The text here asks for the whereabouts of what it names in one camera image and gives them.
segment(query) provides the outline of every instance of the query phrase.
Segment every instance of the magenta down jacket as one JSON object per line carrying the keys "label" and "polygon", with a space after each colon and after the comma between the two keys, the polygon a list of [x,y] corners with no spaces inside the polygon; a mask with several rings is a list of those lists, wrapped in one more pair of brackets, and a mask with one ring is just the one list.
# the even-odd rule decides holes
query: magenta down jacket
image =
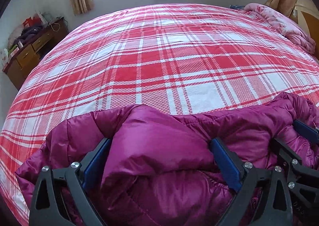
{"label": "magenta down jacket", "polygon": [[[16,176],[30,207],[44,165],[67,167],[102,138],[113,138],[102,181],[89,193],[106,223],[212,226],[233,195],[214,164],[209,141],[218,136],[243,161],[270,169],[277,158],[268,145],[278,137],[304,165],[317,169],[319,149],[295,132],[295,119],[319,126],[319,111],[309,100],[285,92],[266,105],[205,114],[171,116],[145,105],[95,111],[55,127]],[[81,224],[67,195],[69,209]],[[249,222],[257,202],[256,194],[242,225]]]}

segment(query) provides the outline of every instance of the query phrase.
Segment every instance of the cable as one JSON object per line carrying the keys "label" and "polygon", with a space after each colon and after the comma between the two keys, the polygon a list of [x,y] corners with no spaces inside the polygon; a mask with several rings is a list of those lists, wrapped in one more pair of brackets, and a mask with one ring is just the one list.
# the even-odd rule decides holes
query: cable
{"label": "cable", "polygon": [[64,19],[64,21],[66,21],[66,30],[67,30],[68,33],[69,33],[69,27],[68,27],[68,26],[69,26],[69,22],[68,22],[67,20],[65,20],[65,19]]}
{"label": "cable", "polygon": [[58,25],[59,25],[59,28],[58,28],[58,30],[57,30],[57,31],[55,31],[55,30],[53,29],[52,24],[50,24],[50,25],[51,25],[52,30],[53,30],[54,32],[58,32],[58,31],[60,30],[60,28],[61,28],[61,25],[60,25],[60,24],[58,24]]}

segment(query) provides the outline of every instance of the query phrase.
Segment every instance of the plaid bedsheet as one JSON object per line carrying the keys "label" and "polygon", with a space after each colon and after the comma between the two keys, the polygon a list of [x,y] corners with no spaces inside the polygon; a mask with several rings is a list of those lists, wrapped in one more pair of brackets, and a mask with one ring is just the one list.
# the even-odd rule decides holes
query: plaid bedsheet
{"label": "plaid bedsheet", "polygon": [[279,92],[319,103],[313,57],[244,11],[153,5],[98,17],[71,32],[31,72],[0,135],[0,188],[25,226],[14,172],[61,121],[147,104],[191,114],[270,101]]}

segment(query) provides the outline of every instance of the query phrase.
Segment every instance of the wooden headboard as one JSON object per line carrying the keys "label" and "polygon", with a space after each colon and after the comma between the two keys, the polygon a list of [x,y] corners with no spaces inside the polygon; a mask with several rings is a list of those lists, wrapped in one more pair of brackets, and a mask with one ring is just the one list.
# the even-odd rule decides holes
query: wooden headboard
{"label": "wooden headboard", "polygon": [[319,11],[312,0],[297,0],[290,17],[316,42],[315,56],[319,59]]}

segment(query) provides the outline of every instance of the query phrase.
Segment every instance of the blue gripper pad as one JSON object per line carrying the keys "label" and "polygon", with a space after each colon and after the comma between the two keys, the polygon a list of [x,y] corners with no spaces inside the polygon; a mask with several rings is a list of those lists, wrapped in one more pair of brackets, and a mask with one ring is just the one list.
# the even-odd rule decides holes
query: blue gripper pad
{"label": "blue gripper pad", "polygon": [[217,163],[229,188],[238,192],[242,186],[242,175],[230,156],[227,154],[225,148],[226,146],[222,146],[216,138],[212,139],[210,143],[210,151],[214,154],[215,162]]}
{"label": "blue gripper pad", "polygon": [[83,173],[82,187],[86,192],[96,187],[98,180],[103,174],[105,162],[111,148],[111,143],[111,139],[106,139],[102,146],[98,146],[98,149],[93,151],[96,153],[94,153],[94,157]]}
{"label": "blue gripper pad", "polygon": [[293,128],[295,131],[302,137],[306,138],[313,144],[319,143],[319,136],[318,131],[314,128],[311,128],[310,126],[304,124],[303,122],[299,120],[294,120],[293,122]]}

